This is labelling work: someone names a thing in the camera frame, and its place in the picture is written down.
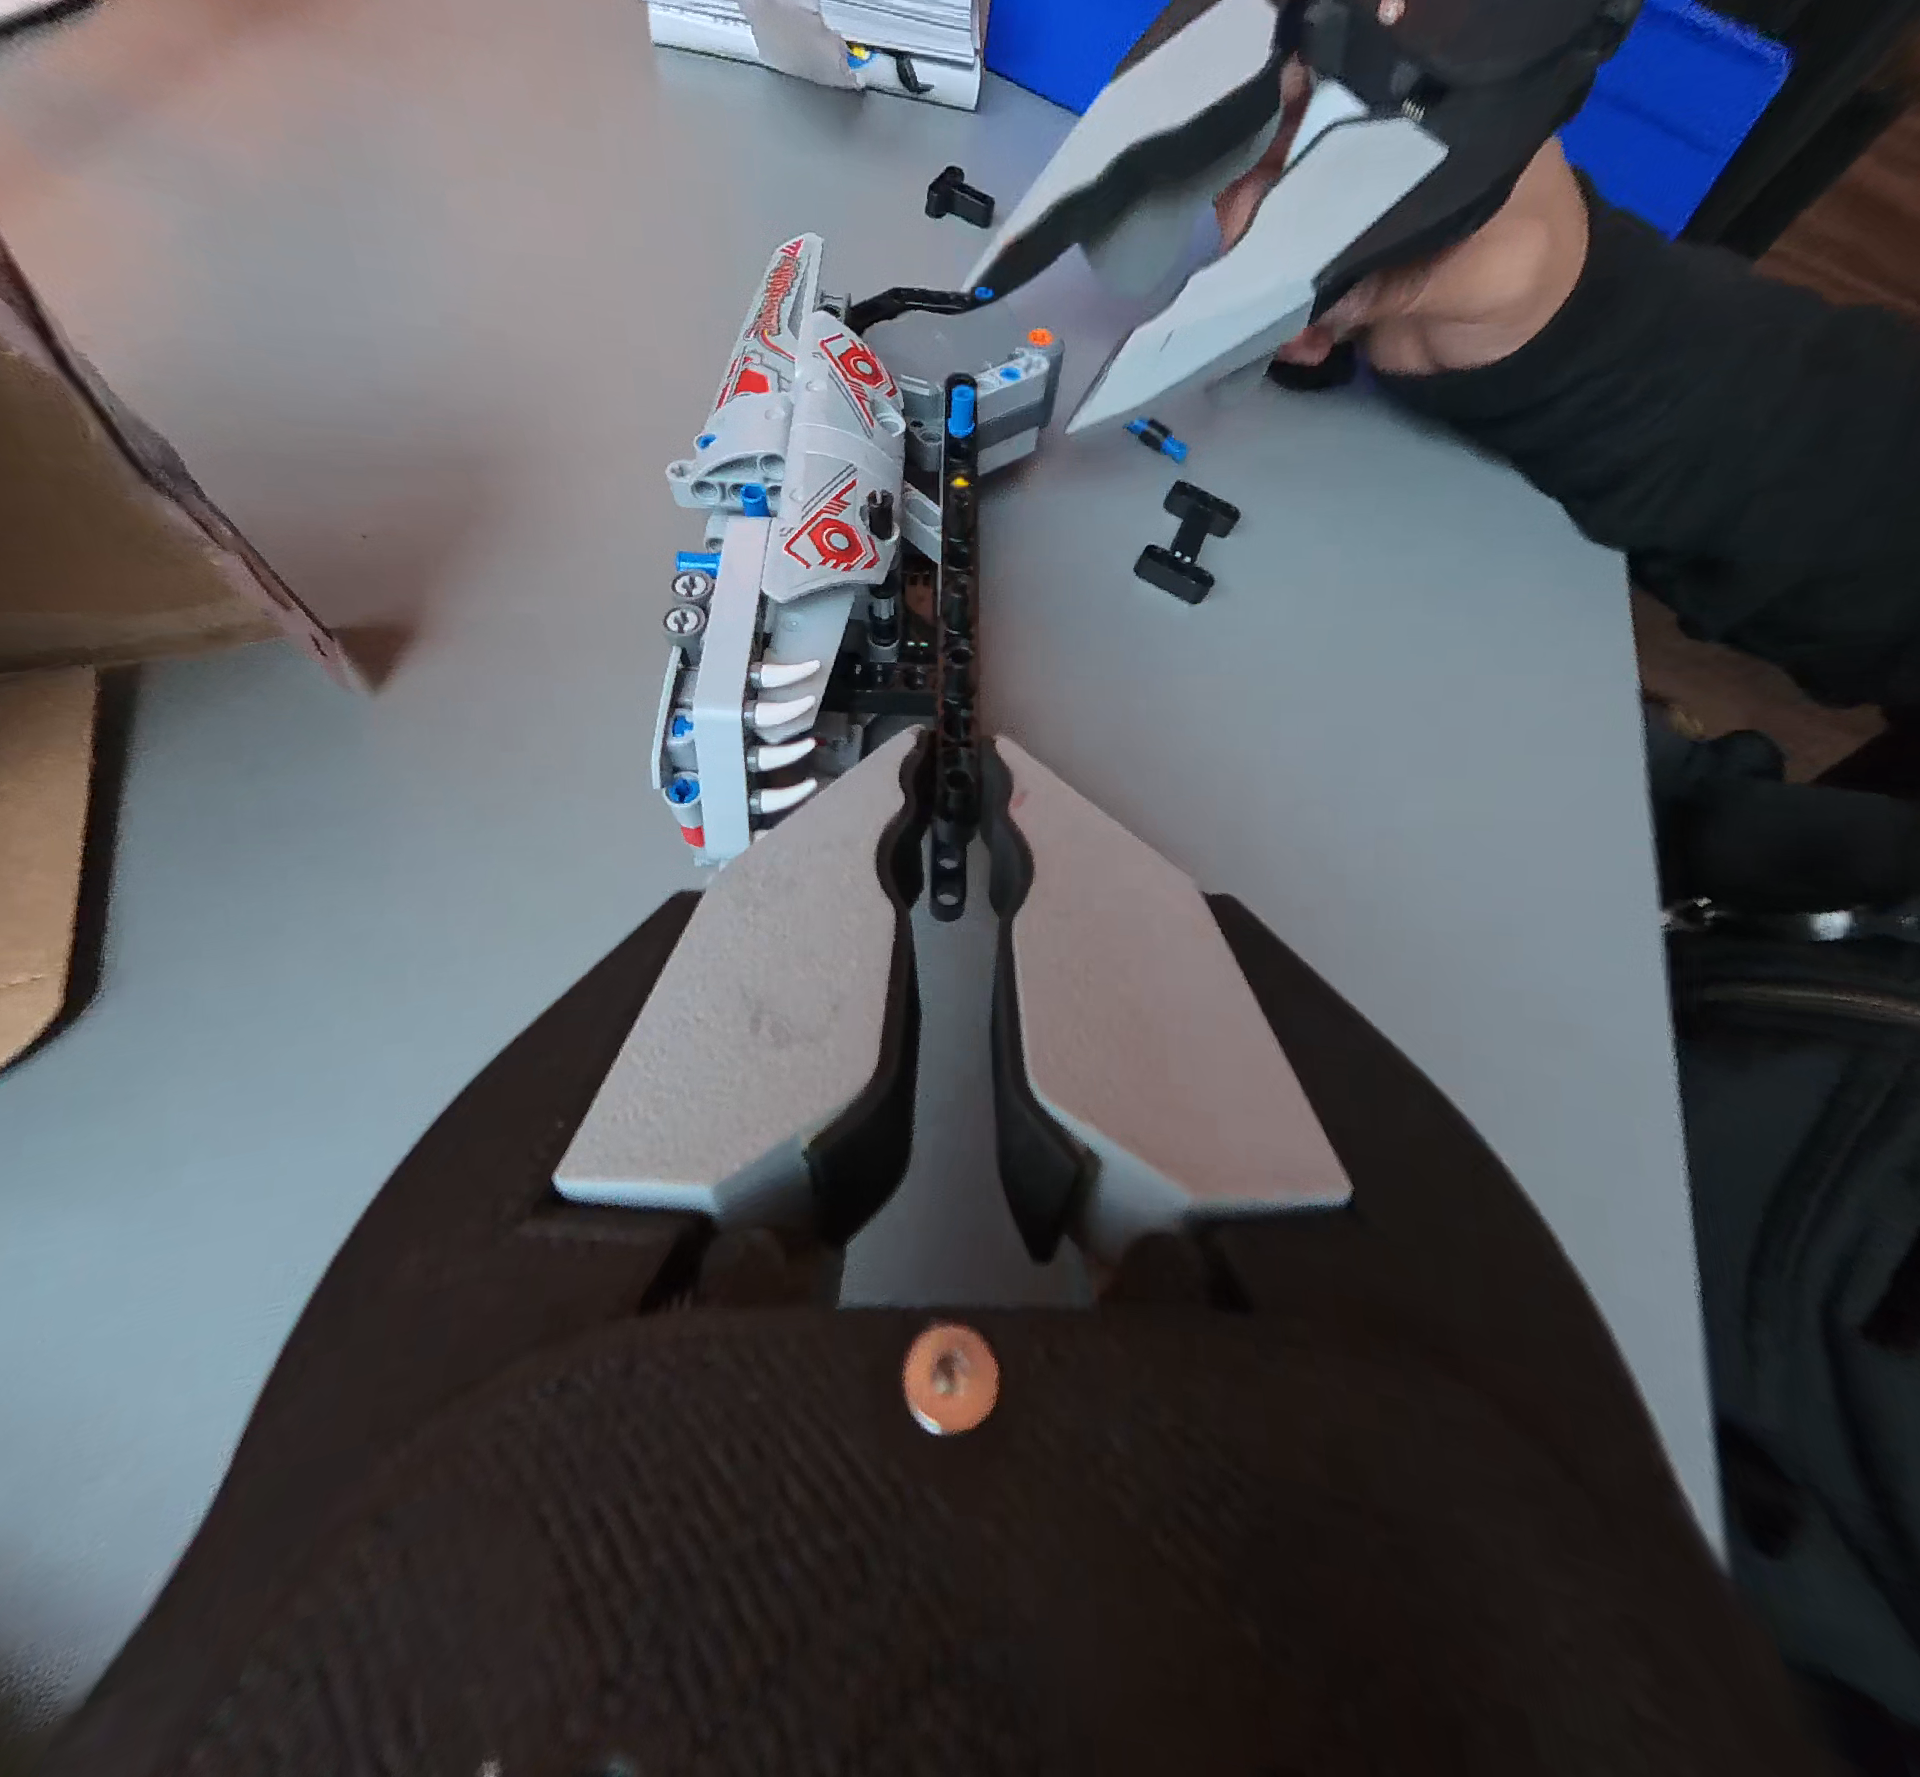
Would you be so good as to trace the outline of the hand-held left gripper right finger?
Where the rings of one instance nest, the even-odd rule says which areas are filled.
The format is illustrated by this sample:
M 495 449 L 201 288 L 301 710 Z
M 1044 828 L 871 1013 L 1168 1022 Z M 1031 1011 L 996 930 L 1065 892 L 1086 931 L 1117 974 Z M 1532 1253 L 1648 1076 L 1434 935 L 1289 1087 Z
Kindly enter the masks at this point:
M 1208 896 L 1008 736 L 990 740 L 990 903 L 996 1160 L 1033 1258 L 1350 1204 Z

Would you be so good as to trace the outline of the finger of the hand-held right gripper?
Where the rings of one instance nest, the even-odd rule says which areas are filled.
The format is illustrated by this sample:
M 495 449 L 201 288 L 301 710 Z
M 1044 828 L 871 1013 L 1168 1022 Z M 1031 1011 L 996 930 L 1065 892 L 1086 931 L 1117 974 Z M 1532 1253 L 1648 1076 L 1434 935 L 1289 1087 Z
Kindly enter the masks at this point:
M 1008 296 L 1076 250 L 1148 296 L 1179 268 L 1203 205 L 1270 144 L 1283 13 L 1215 0 L 1119 70 L 977 253 L 966 288 Z
M 1283 168 L 1236 242 L 1123 340 L 1065 431 L 1145 416 L 1306 330 L 1336 264 L 1446 161 L 1445 141 L 1403 113 L 1370 115 L 1335 79 L 1315 84 Z

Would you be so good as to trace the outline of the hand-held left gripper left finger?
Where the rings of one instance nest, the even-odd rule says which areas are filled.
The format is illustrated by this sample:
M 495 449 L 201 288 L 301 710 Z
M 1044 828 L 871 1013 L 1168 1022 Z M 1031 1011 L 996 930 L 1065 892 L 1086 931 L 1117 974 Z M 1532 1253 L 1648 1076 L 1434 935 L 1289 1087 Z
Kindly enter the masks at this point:
M 925 731 L 889 736 L 698 896 L 550 1183 L 841 1246 L 912 1142 Z

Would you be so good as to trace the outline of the person's right forearm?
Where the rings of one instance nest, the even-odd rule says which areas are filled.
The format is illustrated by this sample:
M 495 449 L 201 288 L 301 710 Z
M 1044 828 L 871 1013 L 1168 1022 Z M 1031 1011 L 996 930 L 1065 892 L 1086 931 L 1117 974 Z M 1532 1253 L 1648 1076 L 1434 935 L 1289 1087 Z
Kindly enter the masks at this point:
M 1588 253 L 1536 335 L 1381 386 L 1555 499 L 1692 637 L 1827 706 L 1915 710 L 1915 326 L 1580 192 Z

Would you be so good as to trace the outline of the black lego H connector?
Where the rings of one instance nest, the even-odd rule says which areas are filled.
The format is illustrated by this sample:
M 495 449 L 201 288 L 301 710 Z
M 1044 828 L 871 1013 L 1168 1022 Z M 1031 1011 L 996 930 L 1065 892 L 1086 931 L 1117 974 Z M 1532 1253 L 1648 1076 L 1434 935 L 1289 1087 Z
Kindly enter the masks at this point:
M 1186 479 L 1176 479 L 1164 493 L 1164 514 L 1174 518 L 1166 544 L 1145 544 L 1133 560 L 1133 575 L 1166 595 L 1201 603 L 1214 588 L 1214 574 L 1203 567 L 1206 547 L 1231 535 L 1239 507 Z

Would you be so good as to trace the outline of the person's right hand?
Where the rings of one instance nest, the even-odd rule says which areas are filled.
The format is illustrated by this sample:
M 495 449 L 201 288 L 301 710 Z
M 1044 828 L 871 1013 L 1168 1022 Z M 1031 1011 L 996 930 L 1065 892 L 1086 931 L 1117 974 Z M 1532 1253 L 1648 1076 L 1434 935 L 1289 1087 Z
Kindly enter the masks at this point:
M 1353 345 L 1387 377 L 1486 368 L 1523 349 L 1569 300 L 1588 247 L 1588 196 L 1552 136 L 1465 242 L 1362 279 L 1288 340 L 1277 363 L 1313 368 Z

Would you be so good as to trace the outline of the open cardboard box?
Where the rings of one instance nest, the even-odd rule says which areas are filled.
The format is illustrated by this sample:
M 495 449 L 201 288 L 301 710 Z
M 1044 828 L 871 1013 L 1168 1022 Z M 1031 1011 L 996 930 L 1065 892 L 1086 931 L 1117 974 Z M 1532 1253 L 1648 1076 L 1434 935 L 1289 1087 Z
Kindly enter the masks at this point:
M 104 974 L 143 670 L 260 642 L 372 690 L 410 632 L 328 625 L 2 253 L 2 1069 Z

